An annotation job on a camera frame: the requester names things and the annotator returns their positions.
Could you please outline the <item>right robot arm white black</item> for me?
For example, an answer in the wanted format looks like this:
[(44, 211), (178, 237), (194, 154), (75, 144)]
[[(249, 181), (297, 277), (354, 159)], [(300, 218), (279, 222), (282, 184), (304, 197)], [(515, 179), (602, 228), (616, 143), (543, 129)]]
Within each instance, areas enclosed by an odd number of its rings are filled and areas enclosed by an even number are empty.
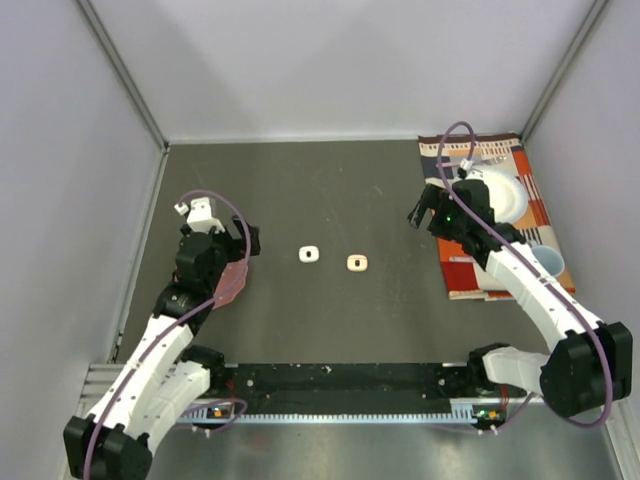
[(428, 231), (459, 244), (501, 283), (549, 349), (543, 355), (496, 343), (472, 351), (466, 380), (474, 393), (487, 396), (502, 384), (511, 385), (541, 396), (566, 419), (594, 408), (608, 413), (613, 402), (631, 394), (630, 330), (583, 307), (541, 266), (512, 224), (496, 221), (483, 181), (425, 185), (409, 224), (419, 227), (427, 213), (432, 215)]

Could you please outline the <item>pink earbud charging case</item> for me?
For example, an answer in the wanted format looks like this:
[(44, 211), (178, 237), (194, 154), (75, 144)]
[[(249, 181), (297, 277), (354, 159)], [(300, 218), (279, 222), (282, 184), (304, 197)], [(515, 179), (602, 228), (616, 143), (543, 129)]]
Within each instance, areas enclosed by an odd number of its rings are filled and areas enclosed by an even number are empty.
[(347, 257), (346, 267), (354, 273), (365, 272), (368, 269), (368, 258), (363, 254), (351, 254)]

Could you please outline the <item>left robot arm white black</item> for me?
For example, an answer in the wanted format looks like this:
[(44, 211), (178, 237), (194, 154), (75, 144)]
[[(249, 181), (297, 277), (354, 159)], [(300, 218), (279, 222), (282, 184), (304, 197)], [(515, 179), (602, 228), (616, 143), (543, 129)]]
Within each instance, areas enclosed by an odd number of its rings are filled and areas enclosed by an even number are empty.
[(232, 221), (237, 237), (211, 214), (182, 226), (173, 272), (137, 347), (90, 411), (63, 430), (73, 478), (146, 478), (177, 420), (199, 396), (226, 387), (223, 355), (192, 342), (211, 311), (244, 288), (248, 260), (260, 252), (258, 228), (239, 215)]

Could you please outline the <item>white earbud charging case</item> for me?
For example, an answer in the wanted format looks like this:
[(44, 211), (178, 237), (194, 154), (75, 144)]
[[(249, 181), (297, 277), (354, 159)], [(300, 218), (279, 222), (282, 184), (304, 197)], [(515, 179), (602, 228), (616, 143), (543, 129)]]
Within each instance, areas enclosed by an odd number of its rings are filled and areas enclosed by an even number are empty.
[(315, 245), (303, 246), (299, 249), (298, 258), (303, 264), (315, 263), (320, 258), (319, 248)]

